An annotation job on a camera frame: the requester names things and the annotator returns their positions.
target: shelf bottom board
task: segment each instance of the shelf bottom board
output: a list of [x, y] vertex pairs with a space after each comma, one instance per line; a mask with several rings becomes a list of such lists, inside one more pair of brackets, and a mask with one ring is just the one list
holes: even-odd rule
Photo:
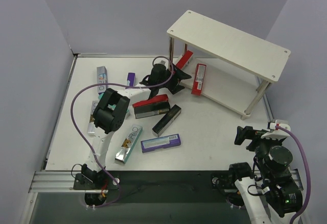
[[[215, 66], [219, 65], [217, 59], [213, 59], [213, 61], [217, 61], [217, 63], [214, 63]], [[192, 78], [181, 81], [181, 84], [192, 89], [195, 69], [198, 63], [207, 65], [201, 95], [242, 116], [250, 117], [250, 115], [245, 114], [244, 111], [256, 96], [256, 86], [253, 84], [196, 58], [193, 58], [188, 66], [183, 69], [183, 71], [191, 75]]]

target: white shelf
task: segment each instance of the white shelf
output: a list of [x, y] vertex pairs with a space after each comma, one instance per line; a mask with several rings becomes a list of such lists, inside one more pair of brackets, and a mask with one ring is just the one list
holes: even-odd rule
[[279, 80], [291, 54], [286, 48], [189, 10], [167, 33], [270, 83]]
[[[96, 82], [97, 66], [106, 66], [110, 82], [126, 84], [128, 72], [136, 73], [137, 82], [149, 74], [152, 60], [153, 58], [77, 59], [57, 129], [54, 132], [46, 170], [69, 171], [74, 164], [83, 164], [87, 159], [89, 148], [76, 132], [69, 110], [76, 93]], [[256, 85], [255, 77], [245, 71], [217, 59], [203, 60], [210, 64], [221, 62], [222, 66], [225, 66], [219, 66], [219, 68], [225, 68], [225, 72], [237, 73], [239, 79], [253, 86]], [[267, 126], [267, 115], [263, 102], [259, 102], [249, 119], [242, 121], [237, 113], [203, 96], [194, 96], [189, 89], [176, 95], [171, 95], [166, 89], [162, 89], [160, 93], [168, 94], [171, 106], [177, 104], [182, 108], [181, 114], [163, 134], [164, 136], [179, 133], [181, 146], [143, 154], [139, 141], [154, 137], [152, 127], [163, 115], [135, 119], [134, 111], [130, 107], [131, 116], [114, 134], [109, 146], [106, 158], [108, 170], [226, 170], [232, 163], [253, 163], [254, 153], [245, 148], [248, 143], [244, 142], [241, 146], [237, 146], [233, 142], [237, 126], [253, 126], [255, 129], [264, 129]], [[90, 107], [92, 100], [97, 97], [96, 88], [87, 90], [76, 100], [74, 108], [77, 125], [89, 140], [92, 138], [86, 134], [86, 130]], [[143, 126], [141, 137], [126, 165], [116, 164], [114, 162], [115, 154], [133, 123]]]
[[221, 67], [217, 68], [205, 61], [193, 58], [189, 65], [183, 69], [184, 72], [192, 76], [192, 79], [183, 80], [182, 85], [192, 89], [198, 63], [207, 64], [201, 95], [238, 114], [250, 117], [244, 111], [256, 95], [256, 86], [222, 71]]

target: shelf leg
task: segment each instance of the shelf leg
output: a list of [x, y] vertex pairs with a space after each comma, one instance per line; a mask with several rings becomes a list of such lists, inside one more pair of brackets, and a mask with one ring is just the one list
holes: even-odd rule
[[188, 44], [184, 44], [184, 53], [183, 55], [185, 55], [185, 53], [188, 51]]
[[257, 87], [256, 91], [258, 92], [268, 81], [262, 80], [261, 84]]
[[271, 83], [269, 83], [268, 81], [265, 81], [263, 85], [260, 84], [260, 86], [258, 87], [259, 88], [258, 93], [255, 96], [255, 98], [252, 100], [250, 105], [247, 107], [247, 109], [244, 111], [245, 114], [249, 115], [252, 112], [252, 110], [258, 104], [260, 99], [264, 96], [266, 90], [269, 88], [270, 85], [271, 85]]
[[173, 62], [174, 58], [174, 38], [169, 37], [169, 60]]

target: wall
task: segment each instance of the wall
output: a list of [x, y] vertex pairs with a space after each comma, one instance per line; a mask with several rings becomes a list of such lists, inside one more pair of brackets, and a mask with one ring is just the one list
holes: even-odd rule
[[[312, 178], [309, 215], [312, 223], [325, 223], [327, 144], [327, 0], [288, 0], [267, 40], [292, 51], [281, 79], [268, 92], [275, 118], [287, 119], [305, 149]], [[296, 144], [285, 145], [294, 156], [305, 182]]]
[[[168, 54], [188, 9], [266, 38], [286, 0], [45, 0], [74, 53]], [[181, 46], [176, 53], [181, 53]]]
[[19, 222], [73, 56], [44, 0], [0, 0], [0, 223]]

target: purple box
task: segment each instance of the purple box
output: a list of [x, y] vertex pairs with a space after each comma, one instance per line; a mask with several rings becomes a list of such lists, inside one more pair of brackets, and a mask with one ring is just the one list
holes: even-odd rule
[[127, 85], [134, 86], [135, 85], [135, 73], [129, 72], [127, 75]]
[[161, 148], [180, 146], [179, 134], [141, 141], [142, 153], [151, 152]]

